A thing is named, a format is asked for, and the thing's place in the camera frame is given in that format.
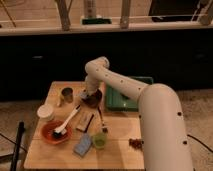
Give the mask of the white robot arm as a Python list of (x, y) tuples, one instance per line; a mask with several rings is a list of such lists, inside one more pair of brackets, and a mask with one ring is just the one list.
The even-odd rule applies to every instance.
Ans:
[(194, 171), (176, 92), (165, 84), (147, 84), (110, 71), (109, 65), (106, 57), (85, 64), (86, 94), (93, 95), (104, 82), (138, 104), (145, 170)]

